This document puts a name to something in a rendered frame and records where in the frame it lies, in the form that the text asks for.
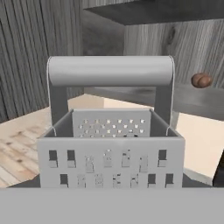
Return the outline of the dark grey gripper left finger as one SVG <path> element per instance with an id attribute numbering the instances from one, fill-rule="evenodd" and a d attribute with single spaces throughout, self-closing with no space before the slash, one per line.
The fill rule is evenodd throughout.
<path id="1" fill-rule="evenodd" d="M 26 180 L 24 182 L 18 183 L 13 185 L 13 187 L 16 188 L 29 188 L 29 187 L 33 187 L 33 188 L 40 188 L 40 178 L 39 175 L 35 176 L 33 179 L 30 180 Z"/>

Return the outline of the grey box cheese grater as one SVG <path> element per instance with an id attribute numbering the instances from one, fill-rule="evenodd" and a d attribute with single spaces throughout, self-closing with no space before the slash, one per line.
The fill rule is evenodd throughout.
<path id="1" fill-rule="evenodd" d="M 46 78 L 51 128 L 38 139 L 44 188 L 180 188 L 185 139 L 171 126 L 170 56 L 55 56 Z M 154 108 L 70 109 L 67 88 L 154 87 Z"/>

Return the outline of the brown round cabinet knob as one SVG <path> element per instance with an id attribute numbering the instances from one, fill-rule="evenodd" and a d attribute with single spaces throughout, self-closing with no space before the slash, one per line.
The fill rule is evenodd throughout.
<path id="1" fill-rule="evenodd" d="M 207 88 L 212 84 L 213 78 L 207 73 L 196 73 L 191 82 L 195 88 Z"/>

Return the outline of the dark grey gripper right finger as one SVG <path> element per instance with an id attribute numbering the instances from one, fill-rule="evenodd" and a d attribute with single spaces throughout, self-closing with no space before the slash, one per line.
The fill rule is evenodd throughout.
<path id="1" fill-rule="evenodd" d="M 190 188 L 194 188 L 194 187 L 200 187 L 200 188 L 211 188 L 210 185 L 207 185 L 205 183 L 199 182 L 197 180 L 191 179 L 189 178 L 187 175 L 183 175 L 183 183 L 182 183 L 183 187 L 190 187 Z"/>

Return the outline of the grey wood cabinet door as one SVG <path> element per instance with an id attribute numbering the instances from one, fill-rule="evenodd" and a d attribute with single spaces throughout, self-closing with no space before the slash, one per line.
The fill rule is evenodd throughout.
<path id="1" fill-rule="evenodd" d="M 170 55 L 175 62 L 173 110 L 224 121 L 224 22 L 181 25 Z M 196 88 L 191 78 L 208 74 L 212 84 Z"/>
<path id="2" fill-rule="evenodd" d="M 81 0 L 0 0 L 0 123 L 48 106 L 46 63 L 82 54 Z"/>

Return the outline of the grey wood wall cabinet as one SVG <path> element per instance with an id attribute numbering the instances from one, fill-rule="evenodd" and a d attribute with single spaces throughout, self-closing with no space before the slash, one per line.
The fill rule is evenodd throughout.
<path id="1" fill-rule="evenodd" d="M 86 55 L 166 55 L 181 25 L 224 22 L 224 0 L 83 0 Z"/>

